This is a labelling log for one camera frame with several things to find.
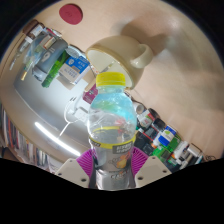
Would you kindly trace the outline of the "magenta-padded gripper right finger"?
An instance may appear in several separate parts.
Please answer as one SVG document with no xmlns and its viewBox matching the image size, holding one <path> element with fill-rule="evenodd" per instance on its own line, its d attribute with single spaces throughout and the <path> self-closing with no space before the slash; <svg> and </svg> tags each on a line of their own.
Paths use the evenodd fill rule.
<svg viewBox="0 0 224 224">
<path fill-rule="evenodd" d="M 171 174 L 156 156 L 148 156 L 138 148 L 134 148 L 131 168 L 136 187 L 143 187 Z"/>
</svg>

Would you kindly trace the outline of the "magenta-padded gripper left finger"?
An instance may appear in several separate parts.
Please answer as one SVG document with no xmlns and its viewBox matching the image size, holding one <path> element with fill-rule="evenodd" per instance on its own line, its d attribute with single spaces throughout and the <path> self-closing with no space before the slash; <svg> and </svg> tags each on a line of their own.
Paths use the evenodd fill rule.
<svg viewBox="0 0 224 224">
<path fill-rule="evenodd" d="M 56 175 L 81 187 L 94 188 L 96 174 L 91 150 L 87 150 L 77 159 L 68 159 Z"/>
</svg>

